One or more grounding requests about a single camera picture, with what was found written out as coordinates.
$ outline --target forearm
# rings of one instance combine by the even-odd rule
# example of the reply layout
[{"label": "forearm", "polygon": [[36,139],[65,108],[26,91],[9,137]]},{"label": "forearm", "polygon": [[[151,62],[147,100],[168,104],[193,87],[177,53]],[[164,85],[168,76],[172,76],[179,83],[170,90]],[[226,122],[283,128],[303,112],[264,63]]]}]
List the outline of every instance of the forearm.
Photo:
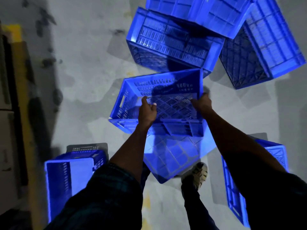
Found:
[{"label": "forearm", "polygon": [[141,180],[147,132],[147,127],[137,125],[132,135],[110,159],[110,163],[114,163],[122,169],[127,170],[139,182]]},{"label": "forearm", "polygon": [[227,156],[233,153],[249,152],[255,154],[275,170],[285,172],[285,169],[265,148],[256,143],[248,135],[226,122],[215,111],[208,108],[202,111],[202,116],[207,121],[217,148],[225,160]]}]

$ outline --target hand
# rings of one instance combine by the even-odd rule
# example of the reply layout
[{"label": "hand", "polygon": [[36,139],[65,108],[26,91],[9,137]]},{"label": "hand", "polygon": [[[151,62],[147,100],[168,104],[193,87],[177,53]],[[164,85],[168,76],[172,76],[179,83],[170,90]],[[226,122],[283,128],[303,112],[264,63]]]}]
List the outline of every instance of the hand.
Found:
[{"label": "hand", "polygon": [[157,117],[157,104],[148,104],[147,97],[142,98],[142,106],[138,113],[138,124],[142,129],[149,129]]},{"label": "hand", "polygon": [[204,93],[198,100],[191,99],[193,107],[202,114],[208,110],[212,110],[212,101],[208,93]]}]

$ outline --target blue plastic crate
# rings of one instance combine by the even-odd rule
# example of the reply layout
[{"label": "blue plastic crate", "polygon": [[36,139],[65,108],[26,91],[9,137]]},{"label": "blue plastic crate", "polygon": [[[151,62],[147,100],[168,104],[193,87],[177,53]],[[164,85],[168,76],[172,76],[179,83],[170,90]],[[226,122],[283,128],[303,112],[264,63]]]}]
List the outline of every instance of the blue plastic crate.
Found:
[{"label": "blue plastic crate", "polygon": [[144,162],[159,183],[188,169],[216,147],[206,122],[204,126],[203,137],[147,136]]},{"label": "blue plastic crate", "polygon": [[146,8],[234,38],[255,0],[147,0]]},{"label": "blue plastic crate", "polygon": [[221,62],[235,89],[270,81],[306,63],[275,0],[258,0]]},{"label": "blue plastic crate", "polygon": [[203,93],[203,70],[188,69],[125,78],[109,121],[125,133],[133,133],[143,96],[157,103],[157,119],[149,135],[204,135],[204,120],[190,99]]},{"label": "blue plastic crate", "polygon": [[158,72],[203,68],[205,77],[213,71],[225,38],[139,7],[126,40],[137,64]]},{"label": "blue plastic crate", "polygon": [[70,197],[84,189],[94,171],[106,163],[102,150],[68,152],[45,162],[49,223]]},{"label": "blue plastic crate", "polygon": [[[287,152],[284,145],[262,139],[256,139],[255,141],[259,143],[261,146],[263,146],[270,154],[272,154],[278,160],[278,162],[285,168],[285,170],[289,172],[288,162],[287,162]],[[227,164],[224,161],[223,157],[222,157],[222,162],[223,162],[228,207],[232,210],[232,212],[239,219],[239,221],[245,227],[249,228],[250,225],[248,223],[248,214],[246,211],[245,198],[241,195],[234,181],[232,180]]]}]

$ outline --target beige sneaker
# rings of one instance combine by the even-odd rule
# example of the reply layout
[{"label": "beige sneaker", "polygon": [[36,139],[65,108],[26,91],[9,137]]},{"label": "beige sneaker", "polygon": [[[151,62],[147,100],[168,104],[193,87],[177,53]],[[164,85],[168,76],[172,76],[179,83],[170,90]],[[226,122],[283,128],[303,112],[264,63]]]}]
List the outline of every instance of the beige sneaker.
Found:
[{"label": "beige sneaker", "polygon": [[193,185],[198,190],[202,186],[203,182],[206,181],[208,175],[208,167],[203,162],[198,162],[192,172],[194,177]]}]

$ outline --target concrete floor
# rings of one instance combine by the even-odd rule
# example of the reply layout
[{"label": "concrete floor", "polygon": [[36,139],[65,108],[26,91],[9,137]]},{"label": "concrete floor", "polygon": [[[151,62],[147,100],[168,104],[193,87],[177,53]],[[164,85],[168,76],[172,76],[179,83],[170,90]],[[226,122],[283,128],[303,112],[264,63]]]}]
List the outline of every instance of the concrete floor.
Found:
[{"label": "concrete floor", "polygon": [[[36,106],[41,103],[44,113],[40,127],[47,139],[38,146],[44,151],[41,161],[64,153],[67,145],[81,143],[106,142],[111,157],[129,137],[108,122],[123,78],[154,73],[133,62],[125,41],[136,8],[144,7],[146,0],[28,1],[22,7],[22,0],[0,0],[0,19],[24,30],[36,84],[32,96],[39,98]],[[307,56],[307,0],[278,3]],[[40,7],[53,17],[48,26],[38,23],[44,18]],[[52,57],[57,60],[54,66],[40,67],[42,59]],[[204,84],[218,114],[247,134],[284,144],[290,172],[307,181],[306,65],[236,91],[218,61]],[[219,152],[210,152],[202,161],[208,164],[209,177],[200,190],[201,200],[216,225],[221,230],[244,229],[227,206]],[[144,229],[189,229],[179,179],[161,185],[149,177],[143,222]]]}]

